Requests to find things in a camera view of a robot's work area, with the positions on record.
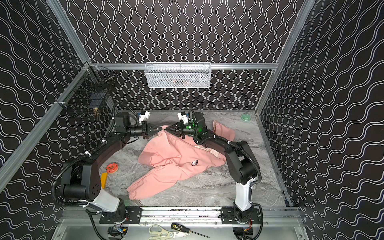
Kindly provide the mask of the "pink zip-up jacket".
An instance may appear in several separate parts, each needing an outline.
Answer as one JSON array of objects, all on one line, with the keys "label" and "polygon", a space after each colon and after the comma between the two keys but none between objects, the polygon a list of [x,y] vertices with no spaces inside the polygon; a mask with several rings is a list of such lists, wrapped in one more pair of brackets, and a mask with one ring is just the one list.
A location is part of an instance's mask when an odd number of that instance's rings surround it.
[{"label": "pink zip-up jacket", "polygon": [[138,163],[152,169],[127,188],[131,200],[153,197],[178,181],[224,165],[226,158],[212,148],[197,145],[192,137],[182,139],[163,130],[148,142]]}]

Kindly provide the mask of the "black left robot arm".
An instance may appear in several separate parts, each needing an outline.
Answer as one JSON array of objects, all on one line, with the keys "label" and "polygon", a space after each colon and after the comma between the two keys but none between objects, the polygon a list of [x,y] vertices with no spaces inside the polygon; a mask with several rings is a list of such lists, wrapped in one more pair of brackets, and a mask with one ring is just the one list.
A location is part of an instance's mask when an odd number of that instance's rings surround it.
[{"label": "black left robot arm", "polygon": [[147,120],[140,121],[139,114],[117,113],[97,147],[64,165],[52,184],[54,202],[66,207],[89,207],[95,214],[107,216],[113,222],[124,222],[127,218],[125,203],[103,189],[99,169],[126,145],[138,138],[147,140],[160,131],[162,127]]}]

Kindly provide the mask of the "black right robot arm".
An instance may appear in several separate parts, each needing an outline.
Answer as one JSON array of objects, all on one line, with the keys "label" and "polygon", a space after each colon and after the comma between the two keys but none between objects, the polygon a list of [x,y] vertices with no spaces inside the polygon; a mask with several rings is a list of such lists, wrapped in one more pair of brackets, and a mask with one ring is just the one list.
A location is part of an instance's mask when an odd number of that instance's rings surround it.
[{"label": "black right robot arm", "polygon": [[236,182],[234,216],[230,219],[239,223],[249,223],[255,209],[252,202],[252,186],[262,180],[260,165],[249,144],[245,141],[231,141],[218,131],[210,130],[206,125],[204,114],[191,109],[188,113],[181,112],[180,121],[166,127],[165,130],[177,137],[192,137],[197,145],[224,155],[230,175]]}]

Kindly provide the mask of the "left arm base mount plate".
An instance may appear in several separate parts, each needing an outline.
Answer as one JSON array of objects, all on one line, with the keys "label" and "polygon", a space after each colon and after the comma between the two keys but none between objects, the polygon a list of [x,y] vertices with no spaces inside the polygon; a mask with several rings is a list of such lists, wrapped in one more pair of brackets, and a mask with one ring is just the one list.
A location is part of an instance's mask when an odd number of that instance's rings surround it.
[{"label": "left arm base mount plate", "polygon": [[102,212],[99,224],[139,224],[142,211],[140,207],[126,207],[115,213]]}]

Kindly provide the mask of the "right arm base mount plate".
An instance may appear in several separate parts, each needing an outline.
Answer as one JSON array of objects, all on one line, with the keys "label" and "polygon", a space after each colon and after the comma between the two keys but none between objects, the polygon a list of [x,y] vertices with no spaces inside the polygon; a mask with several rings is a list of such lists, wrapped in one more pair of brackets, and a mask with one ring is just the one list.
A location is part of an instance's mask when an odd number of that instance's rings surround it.
[{"label": "right arm base mount plate", "polygon": [[241,211],[238,207],[223,207],[220,210],[218,218],[221,219],[223,225],[247,225],[250,222],[260,224],[260,210],[251,206],[246,211]]}]

